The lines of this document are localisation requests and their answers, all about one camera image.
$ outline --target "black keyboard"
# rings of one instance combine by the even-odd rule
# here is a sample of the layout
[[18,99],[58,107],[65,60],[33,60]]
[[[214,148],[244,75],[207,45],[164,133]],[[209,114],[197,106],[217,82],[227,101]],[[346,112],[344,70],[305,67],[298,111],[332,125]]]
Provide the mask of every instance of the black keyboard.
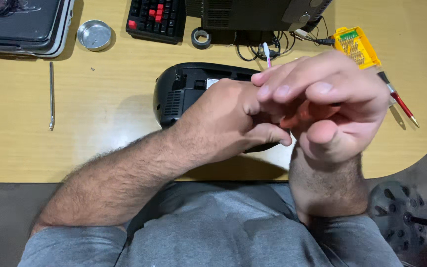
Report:
[[132,0],[126,32],[133,38],[177,44],[186,25],[184,0]]

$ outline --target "hand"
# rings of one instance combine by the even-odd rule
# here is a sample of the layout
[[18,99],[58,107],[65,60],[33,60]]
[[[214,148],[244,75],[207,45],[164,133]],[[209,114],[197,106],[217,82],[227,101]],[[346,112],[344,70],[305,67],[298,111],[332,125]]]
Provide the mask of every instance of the hand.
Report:
[[363,151],[388,110],[389,91],[374,68],[360,70],[338,51],[300,58],[252,76],[261,86],[258,101],[271,113],[296,112],[309,99],[315,104],[341,103],[326,120],[292,129],[311,159],[343,162]]
[[197,165],[222,161],[253,146],[292,143],[290,135],[271,123],[257,123],[261,106],[258,87],[250,82],[221,79],[182,115],[169,130],[181,138]]

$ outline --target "red keycap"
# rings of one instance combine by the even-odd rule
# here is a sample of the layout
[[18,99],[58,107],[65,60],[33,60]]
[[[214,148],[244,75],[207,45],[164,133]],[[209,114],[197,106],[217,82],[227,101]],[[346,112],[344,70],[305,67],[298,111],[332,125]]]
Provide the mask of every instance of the red keycap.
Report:
[[128,21],[129,28],[136,29],[137,26],[136,21]]

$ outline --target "tape roll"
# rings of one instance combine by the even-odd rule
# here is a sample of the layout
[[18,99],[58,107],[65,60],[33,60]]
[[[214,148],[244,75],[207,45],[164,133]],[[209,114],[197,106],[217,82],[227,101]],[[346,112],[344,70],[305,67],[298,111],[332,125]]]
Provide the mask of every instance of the tape roll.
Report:
[[[199,38],[199,36],[203,36],[203,37],[207,38],[207,40],[201,42],[201,41],[197,40],[197,38]],[[191,39],[192,39],[193,47],[200,49],[200,50],[203,50],[203,49],[209,48],[210,42],[212,41],[212,35],[208,34],[206,31],[204,31],[202,29],[202,27],[198,27],[192,31]]]

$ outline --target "person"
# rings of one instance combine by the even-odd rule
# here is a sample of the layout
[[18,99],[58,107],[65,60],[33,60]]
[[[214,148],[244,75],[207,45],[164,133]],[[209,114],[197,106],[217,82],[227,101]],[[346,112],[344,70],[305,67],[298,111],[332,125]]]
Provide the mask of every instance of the person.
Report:
[[[402,266],[365,214],[361,152],[388,109],[373,69],[339,52],[222,79],[171,128],[70,173],[19,266]],[[264,143],[304,99],[338,113],[292,129],[286,183],[172,182]]]

